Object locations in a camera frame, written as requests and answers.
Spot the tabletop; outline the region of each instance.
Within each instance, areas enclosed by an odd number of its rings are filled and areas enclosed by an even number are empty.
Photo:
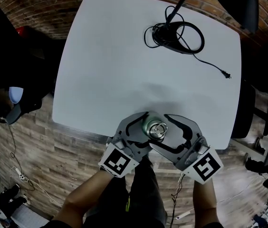
[[[150,49],[144,44],[144,31],[164,22],[170,5],[159,0],[83,0],[60,61],[54,122],[113,136],[122,119],[153,110],[189,118],[209,145],[228,147],[239,102],[239,35],[203,14],[179,10],[204,35],[205,47],[196,56],[232,79],[193,55]],[[192,49],[201,43],[191,28],[185,28],[183,37]],[[168,134],[167,138],[171,146],[179,141]]]

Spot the metal cylinder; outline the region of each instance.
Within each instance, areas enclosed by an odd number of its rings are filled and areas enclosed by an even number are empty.
[[[168,126],[156,114],[149,114],[143,121],[143,132],[149,138],[161,140],[165,137]]]

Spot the wood-patterned floor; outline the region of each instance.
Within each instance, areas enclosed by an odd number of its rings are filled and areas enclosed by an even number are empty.
[[[11,125],[16,142],[16,156],[23,173],[39,183],[58,203],[74,188],[91,177],[98,169],[105,145],[85,141],[80,133],[71,133],[67,128],[59,128],[53,123],[53,97],[43,99],[42,108],[22,116]],[[10,157],[14,150],[8,126],[0,123],[0,188],[10,186],[10,169],[18,167]],[[254,214],[263,211],[268,198],[268,190],[262,186],[264,179],[245,169],[244,153],[234,147],[220,151],[224,169],[214,177],[214,186],[218,201],[218,216],[226,228],[246,227],[251,224]],[[159,154],[150,155],[154,171],[160,186],[162,199],[168,216],[172,214],[171,193],[174,193],[180,172]],[[133,175],[126,177],[130,187]],[[22,188],[30,189],[27,183],[11,178],[11,184],[18,183]],[[55,215],[60,205],[51,200],[37,185],[35,191],[22,190],[31,205],[41,211]],[[184,213],[193,208],[193,181],[184,178],[183,189],[177,199],[175,214]],[[183,228],[194,227],[194,214],[176,221]]]

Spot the lamp base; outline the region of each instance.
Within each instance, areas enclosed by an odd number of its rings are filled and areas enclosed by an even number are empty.
[[[180,34],[177,33],[177,30],[181,26],[188,26],[193,28],[201,37],[201,46],[197,50],[191,50],[189,48],[184,47],[179,42]],[[153,39],[158,44],[170,50],[182,53],[182,54],[196,54],[203,50],[205,45],[205,38],[195,25],[188,22],[172,22],[168,26],[161,26],[153,31]]]

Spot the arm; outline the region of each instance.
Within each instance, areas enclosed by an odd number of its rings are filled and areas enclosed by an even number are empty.
[[[194,183],[193,205],[196,228],[202,228],[213,222],[220,222],[216,214],[216,197],[212,179],[204,185],[198,182]]]
[[[81,228],[85,212],[96,204],[112,178],[113,175],[107,171],[97,172],[67,196],[53,220],[60,220],[72,228]]]

